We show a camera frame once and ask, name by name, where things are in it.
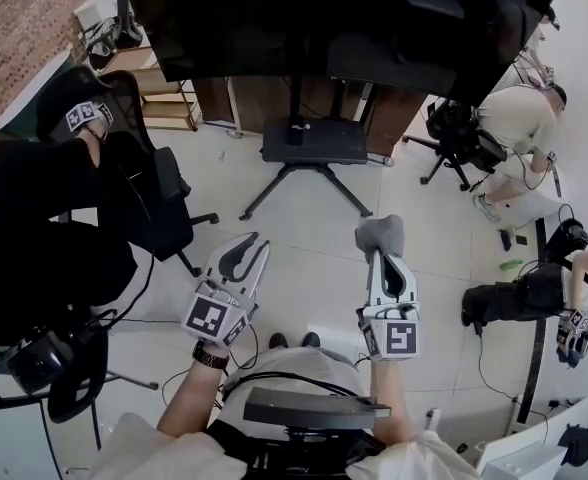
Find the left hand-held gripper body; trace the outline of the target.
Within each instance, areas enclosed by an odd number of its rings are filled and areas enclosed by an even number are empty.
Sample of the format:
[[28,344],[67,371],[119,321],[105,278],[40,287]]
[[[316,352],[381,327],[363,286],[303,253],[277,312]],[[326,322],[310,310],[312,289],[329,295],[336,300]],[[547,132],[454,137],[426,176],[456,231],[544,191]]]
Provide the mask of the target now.
[[229,349],[249,327],[258,308],[259,277],[234,282],[225,277],[202,276],[181,322],[190,336]]

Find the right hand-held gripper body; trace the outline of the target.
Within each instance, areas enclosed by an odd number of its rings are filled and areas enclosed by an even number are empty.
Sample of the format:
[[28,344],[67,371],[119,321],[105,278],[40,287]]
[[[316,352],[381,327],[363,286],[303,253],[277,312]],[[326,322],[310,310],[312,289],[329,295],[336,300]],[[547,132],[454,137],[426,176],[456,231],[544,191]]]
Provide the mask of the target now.
[[410,302],[364,306],[356,311],[372,361],[401,361],[419,355],[419,308]]

